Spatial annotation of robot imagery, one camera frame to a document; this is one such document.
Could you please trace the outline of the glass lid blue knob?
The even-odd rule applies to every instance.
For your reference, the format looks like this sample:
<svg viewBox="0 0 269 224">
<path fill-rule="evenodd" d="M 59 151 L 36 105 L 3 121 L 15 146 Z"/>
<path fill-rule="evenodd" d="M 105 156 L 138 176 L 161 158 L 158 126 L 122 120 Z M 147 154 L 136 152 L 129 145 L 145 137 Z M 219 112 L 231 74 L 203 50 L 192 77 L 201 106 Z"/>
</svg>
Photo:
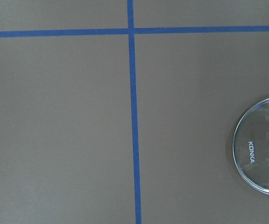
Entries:
<svg viewBox="0 0 269 224">
<path fill-rule="evenodd" d="M 242 179 L 269 195 L 269 98 L 253 105 L 241 117 L 232 151 Z"/>
</svg>

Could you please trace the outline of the brown paper table mat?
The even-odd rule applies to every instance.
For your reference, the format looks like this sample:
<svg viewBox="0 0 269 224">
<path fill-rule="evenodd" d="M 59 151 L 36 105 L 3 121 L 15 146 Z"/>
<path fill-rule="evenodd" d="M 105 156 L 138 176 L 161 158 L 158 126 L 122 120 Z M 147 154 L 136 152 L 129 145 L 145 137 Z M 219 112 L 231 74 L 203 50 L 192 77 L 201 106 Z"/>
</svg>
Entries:
<svg viewBox="0 0 269 224">
<path fill-rule="evenodd" d="M 269 224 L 267 98 L 269 0 L 0 0 L 0 224 Z"/>
</svg>

